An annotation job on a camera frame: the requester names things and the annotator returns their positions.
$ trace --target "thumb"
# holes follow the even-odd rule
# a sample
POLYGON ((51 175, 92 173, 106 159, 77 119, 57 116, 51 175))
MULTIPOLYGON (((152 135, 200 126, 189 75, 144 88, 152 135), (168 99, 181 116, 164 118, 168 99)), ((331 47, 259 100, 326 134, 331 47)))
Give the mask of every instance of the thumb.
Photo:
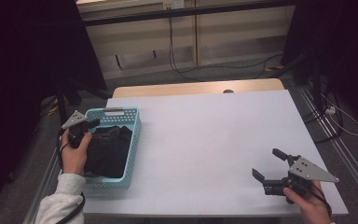
POLYGON ((290 199, 292 202, 297 204, 301 209, 304 209, 307 206, 307 202, 296 194, 292 189, 284 188, 283 193, 290 199))
POLYGON ((80 142, 80 145, 79 145, 78 149, 87 151, 87 147, 89 146, 91 138, 92 138, 91 133, 85 133, 83 138, 81 139, 81 142, 80 142))

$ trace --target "black fabric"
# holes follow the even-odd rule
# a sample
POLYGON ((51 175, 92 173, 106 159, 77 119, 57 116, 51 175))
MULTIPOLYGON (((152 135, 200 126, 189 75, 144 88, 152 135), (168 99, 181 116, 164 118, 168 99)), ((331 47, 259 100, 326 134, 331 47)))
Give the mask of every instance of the black fabric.
POLYGON ((87 150, 85 173, 121 178, 127 163, 132 131, 126 126, 98 128, 87 150))

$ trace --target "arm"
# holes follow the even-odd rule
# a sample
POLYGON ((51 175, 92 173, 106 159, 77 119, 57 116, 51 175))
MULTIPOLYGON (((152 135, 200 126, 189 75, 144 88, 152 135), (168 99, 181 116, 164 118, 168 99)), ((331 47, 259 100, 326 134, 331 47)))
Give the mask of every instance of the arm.
MULTIPOLYGON (((322 187, 319 181, 313 181, 312 191, 317 195, 323 197, 322 187)), ((317 198, 311 196, 308 199, 303 199, 289 188, 284 188, 283 193, 300 207, 301 216, 305 224, 330 224, 331 219, 327 213, 324 203, 317 198)))
MULTIPOLYGON (((68 130, 62 135, 63 174, 58 177, 59 183, 54 194, 44 198, 36 216, 36 223, 57 223, 74 211, 82 202, 80 196, 86 180, 84 164, 87 159, 87 147, 91 133, 86 133, 78 148, 71 148, 68 143, 68 130)), ((79 213, 69 223, 83 223, 84 217, 79 213)))

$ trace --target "gray sleeve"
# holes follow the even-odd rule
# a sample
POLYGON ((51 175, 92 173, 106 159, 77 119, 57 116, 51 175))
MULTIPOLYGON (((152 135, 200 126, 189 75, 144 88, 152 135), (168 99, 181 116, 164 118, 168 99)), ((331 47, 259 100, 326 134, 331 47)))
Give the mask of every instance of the gray sleeve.
MULTIPOLYGON (((80 193, 85 183, 81 175, 60 175, 55 193, 40 202, 36 223, 57 223, 74 211, 83 201, 80 193)), ((83 211, 67 223, 84 223, 83 211)))

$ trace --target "white cable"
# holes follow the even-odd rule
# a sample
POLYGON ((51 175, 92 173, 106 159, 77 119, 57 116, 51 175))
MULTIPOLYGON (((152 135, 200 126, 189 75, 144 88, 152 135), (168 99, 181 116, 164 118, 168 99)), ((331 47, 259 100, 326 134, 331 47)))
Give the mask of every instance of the white cable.
MULTIPOLYGON (((345 114, 346 116, 348 116, 350 119, 352 119, 355 123, 357 123, 358 125, 358 121, 356 119, 354 119, 353 117, 351 117, 351 115, 349 115, 348 113, 346 113, 345 111, 343 111, 341 108, 339 108, 338 106, 334 105, 329 99, 327 99, 323 94, 321 94, 322 97, 328 101, 328 103, 330 103, 331 105, 333 105, 337 110, 341 111, 343 114, 345 114)), ((354 135, 354 136, 358 136, 358 133, 351 133, 350 131, 344 129, 343 127, 341 127, 334 119, 333 119, 333 116, 331 116, 330 114, 330 119, 340 128, 342 129, 342 131, 345 131, 346 133, 349 133, 351 135, 354 135)))

